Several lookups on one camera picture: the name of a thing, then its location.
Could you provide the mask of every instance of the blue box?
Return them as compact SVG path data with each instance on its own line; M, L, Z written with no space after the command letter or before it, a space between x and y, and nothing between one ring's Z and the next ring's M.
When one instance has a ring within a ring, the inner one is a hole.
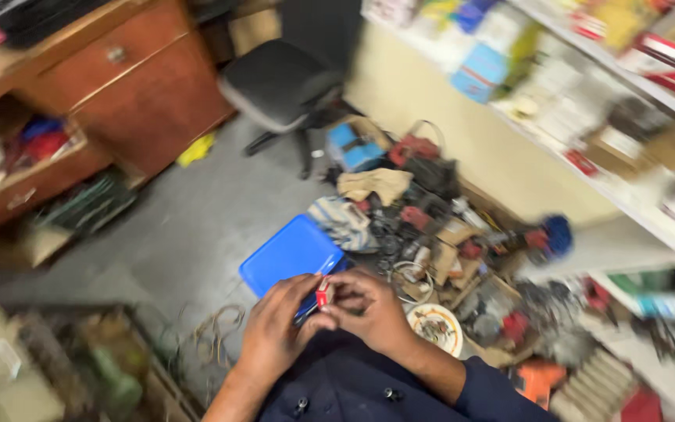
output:
M327 132L327 150L348 173L373 170L379 167L385 155L374 142L356 135L348 123L341 123Z
M307 216L295 216L239 267L239 275L257 297L265 296L280 280L306 273L329 274L345 268L344 252ZM312 293L296 316L316 305Z
M507 78L509 60L486 44L479 43L465 58L450 82L458 91L479 103L487 103Z
M486 13L499 0L470 0L461 5L454 14L457 26L464 32L472 34L481 25Z

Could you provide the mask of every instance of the hand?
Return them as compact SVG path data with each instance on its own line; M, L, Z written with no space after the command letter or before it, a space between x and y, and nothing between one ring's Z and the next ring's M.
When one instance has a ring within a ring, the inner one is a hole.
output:
M389 283L354 268L331 275L333 304L322 308L340 328L357 335L371 349L393 358L421 338L408 324L402 303Z
M317 331L333 331L338 327L333 317L323 313L309 317L301 328L293 324L302 300L321 280L321 274L303 274L281 280L270 288L251 310L237 372L274 384Z

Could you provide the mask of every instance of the gray floor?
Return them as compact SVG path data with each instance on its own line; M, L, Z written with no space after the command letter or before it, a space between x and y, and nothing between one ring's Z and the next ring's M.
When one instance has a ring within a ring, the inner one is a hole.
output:
M243 117L232 120L218 132L210 157L169 168L118 224L75 245L50 268L0 270L0 302L147 302L170 319L187 304L183 331L228 303L250 309L257 298L241 281L239 264L314 199L333 193L314 176L296 177L300 164L289 137L243 157L241 149L259 133ZM310 136L313 148L321 148L323 133ZM230 336L226 347L237 358L241 334ZM224 371L211 371L214 390ZM200 400L206 389L195 388Z

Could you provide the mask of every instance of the white wall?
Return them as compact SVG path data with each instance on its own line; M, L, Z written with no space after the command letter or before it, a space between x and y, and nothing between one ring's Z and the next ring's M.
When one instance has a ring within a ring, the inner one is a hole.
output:
M485 106L470 101L419 52L369 22L357 51L346 99L383 128L403 134L415 120L444 132L445 156L462 175L521 218L565 213L575 225L621 214L603 196ZM433 139L433 132L422 132Z

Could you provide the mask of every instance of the beige rag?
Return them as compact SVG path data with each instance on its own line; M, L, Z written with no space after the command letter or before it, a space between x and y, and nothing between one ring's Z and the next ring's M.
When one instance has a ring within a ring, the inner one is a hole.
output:
M376 192L383 206L389 206L410 186L413 173L378 168L363 173L343 173L337 178L337 192L355 201L366 199Z

